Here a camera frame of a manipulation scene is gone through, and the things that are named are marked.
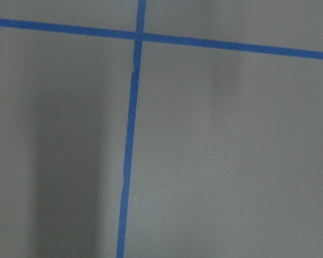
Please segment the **brown paper table cover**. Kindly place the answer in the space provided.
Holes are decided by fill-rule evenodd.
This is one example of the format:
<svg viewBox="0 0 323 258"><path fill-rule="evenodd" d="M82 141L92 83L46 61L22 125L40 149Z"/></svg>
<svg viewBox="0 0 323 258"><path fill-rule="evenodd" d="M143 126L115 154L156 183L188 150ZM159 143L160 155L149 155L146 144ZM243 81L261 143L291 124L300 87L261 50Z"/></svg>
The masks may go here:
<svg viewBox="0 0 323 258"><path fill-rule="evenodd" d="M323 257L323 1L0 1L0 257Z"/></svg>

